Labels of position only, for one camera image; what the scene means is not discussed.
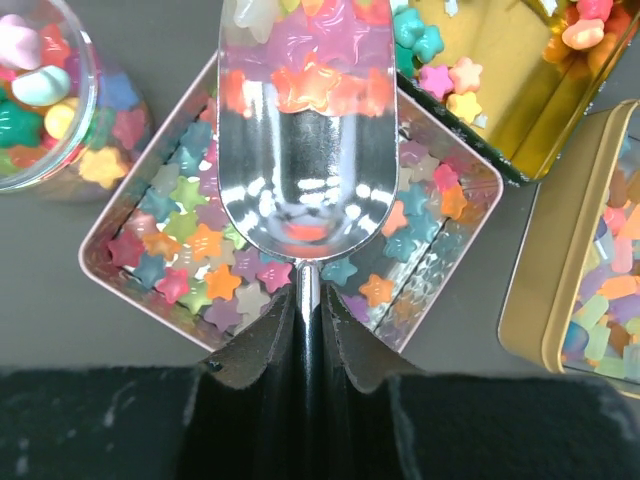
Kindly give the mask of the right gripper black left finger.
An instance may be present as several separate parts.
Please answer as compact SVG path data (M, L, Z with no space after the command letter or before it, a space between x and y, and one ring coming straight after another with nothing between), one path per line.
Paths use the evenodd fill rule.
M286 479L294 291L187 367L1 373L5 479Z

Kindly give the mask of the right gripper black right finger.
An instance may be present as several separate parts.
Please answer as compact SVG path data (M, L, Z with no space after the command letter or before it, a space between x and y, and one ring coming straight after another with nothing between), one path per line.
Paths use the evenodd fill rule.
M424 372L321 291L331 479L635 479L639 424L587 376Z

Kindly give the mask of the gold tin of pastel gummies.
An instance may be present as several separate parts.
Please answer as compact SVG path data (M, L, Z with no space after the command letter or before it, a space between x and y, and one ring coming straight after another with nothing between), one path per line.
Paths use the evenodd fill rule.
M541 183L498 337L550 372L638 397L638 100L587 115Z

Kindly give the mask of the silver metal scoop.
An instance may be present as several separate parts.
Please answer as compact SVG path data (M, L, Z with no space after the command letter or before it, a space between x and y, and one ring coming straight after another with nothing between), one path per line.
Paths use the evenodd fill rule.
M319 269L364 246L397 189L386 1L227 1L218 61L222 203L239 233L297 270L295 337L322 342Z

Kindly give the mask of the gold tin of star candies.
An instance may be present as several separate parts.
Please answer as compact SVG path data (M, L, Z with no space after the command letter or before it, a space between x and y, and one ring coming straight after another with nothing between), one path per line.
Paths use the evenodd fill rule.
M549 171L639 28L636 1L411 1L432 39L402 53L399 84L509 181ZM444 66L477 84L464 119L419 84Z

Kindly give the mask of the clear plastic jar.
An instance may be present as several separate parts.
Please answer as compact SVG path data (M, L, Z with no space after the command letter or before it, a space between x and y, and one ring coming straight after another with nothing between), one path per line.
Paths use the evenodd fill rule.
M151 136L138 89L66 2L2 2L2 193L106 197Z

